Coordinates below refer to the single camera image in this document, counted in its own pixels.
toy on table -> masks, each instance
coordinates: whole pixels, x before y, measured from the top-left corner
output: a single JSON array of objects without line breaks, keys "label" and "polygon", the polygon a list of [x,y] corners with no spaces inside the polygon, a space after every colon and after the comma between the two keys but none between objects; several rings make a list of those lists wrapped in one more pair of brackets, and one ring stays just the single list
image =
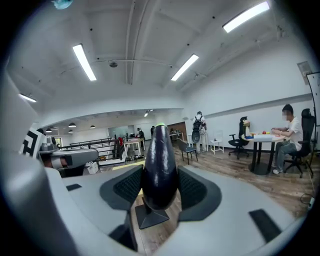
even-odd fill
[{"label": "toy on table", "polygon": [[250,136],[250,131],[249,131],[250,121],[248,119],[243,119],[242,121],[243,121],[243,127],[245,127],[244,136],[249,137]]}]

